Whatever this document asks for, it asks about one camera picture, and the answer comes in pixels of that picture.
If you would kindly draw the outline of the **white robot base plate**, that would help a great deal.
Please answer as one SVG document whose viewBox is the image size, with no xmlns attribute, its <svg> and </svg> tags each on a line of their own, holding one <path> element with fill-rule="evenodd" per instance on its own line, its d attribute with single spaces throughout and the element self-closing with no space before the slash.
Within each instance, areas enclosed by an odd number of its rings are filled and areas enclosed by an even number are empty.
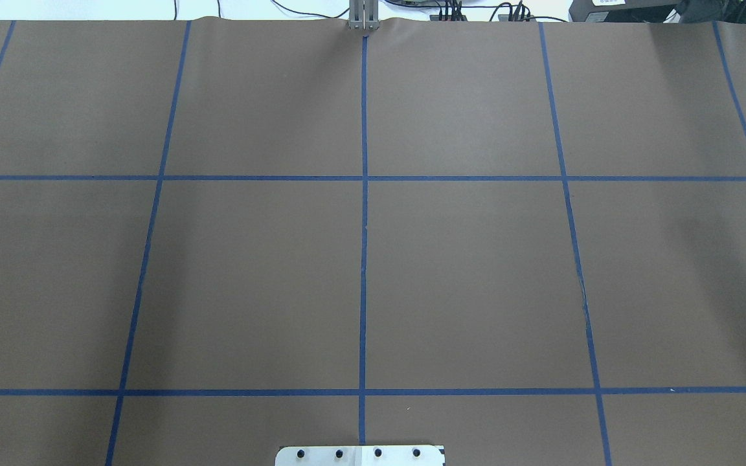
<svg viewBox="0 0 746 466">
<path fill-rule="evenodd" d="M 444 447 L 437 445 L 288 446 L 275 456 L 275 465 L 445 464 Z"/>
</svg>

